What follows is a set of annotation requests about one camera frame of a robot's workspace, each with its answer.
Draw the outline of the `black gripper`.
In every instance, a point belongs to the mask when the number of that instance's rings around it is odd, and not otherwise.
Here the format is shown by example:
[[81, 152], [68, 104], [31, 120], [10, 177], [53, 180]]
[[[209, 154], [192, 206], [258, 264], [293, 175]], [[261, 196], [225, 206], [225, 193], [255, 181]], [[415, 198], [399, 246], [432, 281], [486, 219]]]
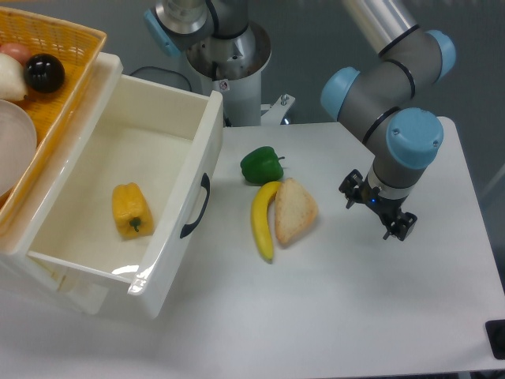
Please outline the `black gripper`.
[[357, 169], [353, 169], [339, 186], [339, 192], [346, 198], [346, 208], [354, 204], [364, 204], [379, 218], [386, 227], [383, 240], [394, 237], [404, 241], [413, 230], [417, 217], [410, 212], [403, 212], [404, 198], [391, 200], [381, 197], [377, 187], [371, 187]]

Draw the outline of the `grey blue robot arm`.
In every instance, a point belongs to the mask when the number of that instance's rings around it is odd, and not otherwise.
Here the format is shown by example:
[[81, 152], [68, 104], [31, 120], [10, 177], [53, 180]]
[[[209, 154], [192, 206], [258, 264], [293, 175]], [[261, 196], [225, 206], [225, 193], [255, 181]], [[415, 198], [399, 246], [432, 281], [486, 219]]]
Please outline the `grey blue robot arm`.
[[[400, 1], [344, 4], [380, 64], [367, 73], [346, 67], [324, 85], [320, 102], [374, 156], [367, 175], [352, 171], [339, 189], [363, 204], [387, 236], [404, 240], [417, 221], [402, 204], [443, 142], [439, 119], [405, 107], [417, 92], [454, 66], [455, 46], [442, 32], [424, 31]], [[266, 32], [249, 19], [245, 1], [161, 1], [144, 22], [167, 55], [184, 55], [207, 92], [220, 92], [228, 126], [258, 126], [261, 73], [271, 57]]]

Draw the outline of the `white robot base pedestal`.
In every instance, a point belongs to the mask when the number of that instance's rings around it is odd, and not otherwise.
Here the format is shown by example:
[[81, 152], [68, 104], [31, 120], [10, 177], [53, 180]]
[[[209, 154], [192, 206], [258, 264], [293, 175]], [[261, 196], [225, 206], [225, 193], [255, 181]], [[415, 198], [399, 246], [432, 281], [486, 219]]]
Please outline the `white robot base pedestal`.
[[275, 126], [289, 122], [287, 113], [295, 98], [282, 94], [274, 103], [261, 98], [262, 72], [271, 58], [271, 41], [257, 23], [233, 39], [209, 36], [186, 51], [198, 73], [202, 92], [223, 97], [226, 126]]

